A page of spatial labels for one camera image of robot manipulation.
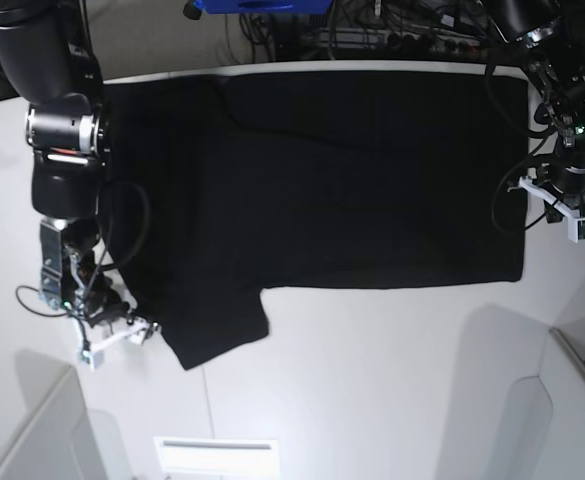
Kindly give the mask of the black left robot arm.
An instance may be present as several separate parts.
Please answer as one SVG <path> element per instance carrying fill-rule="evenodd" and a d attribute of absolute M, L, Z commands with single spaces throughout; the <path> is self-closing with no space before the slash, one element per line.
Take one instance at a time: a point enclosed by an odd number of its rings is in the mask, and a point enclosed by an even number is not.
<path fill-rule="evenodd" d="M 504 44 L 541 97 L 541 122 L 557 134 L 556 161 L 547 167 L 552 192 L 585 196 L 585 79 L 556 1 L 483 1 Z"/>

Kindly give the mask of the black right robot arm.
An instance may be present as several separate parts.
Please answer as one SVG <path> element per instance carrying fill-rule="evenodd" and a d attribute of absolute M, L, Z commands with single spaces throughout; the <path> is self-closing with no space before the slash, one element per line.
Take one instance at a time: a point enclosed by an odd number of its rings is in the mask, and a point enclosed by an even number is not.
<path fill-rule="evenodd" d="M 94 252 L 107 238 L 98 214 L 110 185 L 109 112 L 85 2 L 0 1 L 0 64 L 29 104 L 41 299 L 80 326 L 130 321 Z"/>

